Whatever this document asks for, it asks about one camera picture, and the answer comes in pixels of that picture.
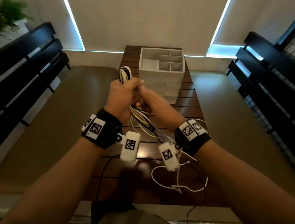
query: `wooden table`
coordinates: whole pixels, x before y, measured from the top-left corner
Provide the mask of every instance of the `wooden table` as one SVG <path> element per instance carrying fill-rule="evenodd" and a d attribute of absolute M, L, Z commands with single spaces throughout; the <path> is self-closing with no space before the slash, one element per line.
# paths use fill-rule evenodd
<path fill-rule="evenodd" d="M 142 46 L 126 46 L 120 67 L 128 66 L 133 77 L 138 77 L 139 57 Z M 178 98 L 173 107 L 184 117 L 204 119 L 200 104 L 192 83 L 191 75 L 185 62 L 185 73 L 178 93 Z M 174 138 L 161 123 L 154 117 L 151 120 L 162 127 L 167 135 Z M 123 133 L 132 131 L 128 124 L 123 124 Z M 147 135 L 141 136 L 138 149 L 138 160 L 132 164 L 114 158 L 107 166 L 102 178 L 98 200 L 113 200 L 143 204 L 170 204 L 170 205 L 198 205 L 227 207 L 221 196 L 220 190 L 209 179 L 205 191 L 190 192 L 182 189 L 182 195 L 175 190 L 166 189 L 157 185 L 151 178 L 151 170 L 163 161 L 158 151 L 159 143 Z M 122 146 L 114 144 L 108 148 L 99 161 L 90 183 L 85 191 L 83 200 L 95 201 L 101 173 L 106 163 L 114 155 L 120 154 Z M 184 161 L 190 160 L 181 156 Z M 207 175 L 199 166 L 198 162 L 191 162 L 198 173 L 190 166 L 183 165 L 180 169 L 179 183 L 193 190 L 203 187 L 203 181 Z M 165 168 L 158 168 L 153 173 L 154 178 L 165 186 L 176 185 L 176 172 L 168 172 Z"/>

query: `beige seat cushion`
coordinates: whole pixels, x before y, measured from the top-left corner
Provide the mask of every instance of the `beige seat cushion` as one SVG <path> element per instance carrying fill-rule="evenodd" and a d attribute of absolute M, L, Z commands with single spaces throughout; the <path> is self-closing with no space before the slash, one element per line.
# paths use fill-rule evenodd
<path fill-rule="evenodd" d="M 0 164 L 0 193 L 23 193 L 75 144 L 104 107 L 117 70 L 73 67 Z"/>

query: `white storage box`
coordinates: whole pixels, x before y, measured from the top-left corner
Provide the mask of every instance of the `white storage box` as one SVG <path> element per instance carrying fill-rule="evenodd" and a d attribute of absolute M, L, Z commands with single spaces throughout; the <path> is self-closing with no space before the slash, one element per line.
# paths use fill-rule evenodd
<path fill-rule="evenodd" d="M 184 76 L 182 50 L 142 48 L 139 59 L 139 78 L 170 104 L 175 104 Z"/>

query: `cable bundle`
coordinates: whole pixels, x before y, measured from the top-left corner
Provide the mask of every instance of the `cable bundle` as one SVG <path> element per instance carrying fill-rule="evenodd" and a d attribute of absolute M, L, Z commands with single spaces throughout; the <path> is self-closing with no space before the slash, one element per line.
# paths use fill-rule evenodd
<path fill-rule="evenodd" d="M 129 67 L 127 66 L 124 66 L 124 67 L 121 67 L 120 69 L 120 72 L 119 72 L 119 80 L 122 84 L 124 84 L 126 81 L 130 80 L 132 78 L 132 73 L 131 73 L 131 70 Z M 132 106 L 129 106 L 129 109 L 130 109 L 130 112 L 131 112 L 131 116 L 129 118 L 129 127 L 130 125 L 132 126 L 132 128 L 137 132 L 137 133 L 140 133 L 138 130 L 136 130 L 134 128 L 134 125 L 133 125 L 133 122 L 137 122 L 137 124 L 139 125 L 139 127 L 144 131 L 145 134 L 153 137 L 153 138 L 157 138 L 158 139 L 158 142 L 159 143 L 163 143 L 165 140 L 167 140 L 171 145 L 174 145 L 175 144 L 175 141 L 170 138 L 169 136 L 167 136 L 164 131 L 162 129 L 159 129 L 153 122 L 150 121 L 150 119 L 147 117 L 149 115 L 153 115 L 152 113 L 148 112 L 148 111 L 144 111 L 142 109 L 138 109 L 136 108 L 134 105 Z M 186 155 L 188 155 L 187 153 L 183 152 L 183 151 L 179 151 L 178 152 L 178 159 L 179 157 L 181 156 L 181 153 L 184 153 Z M 157 168 L 160 168 L 160 167 L 165 167 L 165 166 L 157 166 L 155 168 L 153 168 L 152 170 L 152 173 L 151 173 L 151 176 L 152 176 L 152 179 L 157 183 L 159 184 L 160 186 L 164 187 L 164 188 L 168 188 L 168 189 L 174 189 L 174 190 L 177 190 L 178 192 L 181 192 L 181 189 L 180 187 L 185 187 L 187 188 L 188 190 L 192 191 L 192 192 L 198 192 L 198 191 L 202 191 L 205 189 L 205 187 L 207 186 L 207 182 L 208 182 L 208 177 L 206 179 L 206 182 L 204 184 L 204 187 L 199 189 L 199 190 L 191 190 L 189 187 L 187 186 L 182 186 L 182 185 L 179 185 L 178 183 L 178 178 L 179 178 L 179 169 L 180 167 L 178 168 L 177 170 L 177 176 L 176 176 L 176 182 L 177 182 L 177 185 L 172 185 L 171 187 L 166 187 L 162 184 L 160 184 L 159 182 L 157 182 L 154 177 L 153 177 L 153 172 L 155 169 Z"/>

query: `black wristband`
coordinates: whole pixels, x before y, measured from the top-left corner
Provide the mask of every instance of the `black wristband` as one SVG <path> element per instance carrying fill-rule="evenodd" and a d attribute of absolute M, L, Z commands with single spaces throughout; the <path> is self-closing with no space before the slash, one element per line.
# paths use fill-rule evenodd
<path fill-rule="evenodd" d="M 95 124 L 96 118 L 105 122 L 99 131 L 97 131 L 97 129 L 100 125 Z M 81 135 L 99 147 L 106 149 L 116 142 L 118 133 L 122 133 L 122 123 L 104 109 L 101 109 L 97 113 L 96 118 L 88 125 Z M 89 137 L 88 135 L 90 132 L 97 134 L 97 138 L 93 139 Z"/>
<path fill-rule="evenodd" d="M 183 151 L 190 156 L 195 155 L 211 139 L 208 132 L 194 119 L 181 124 L 175 130 L 174 135 L 176 148 L 183 148 Z"/>

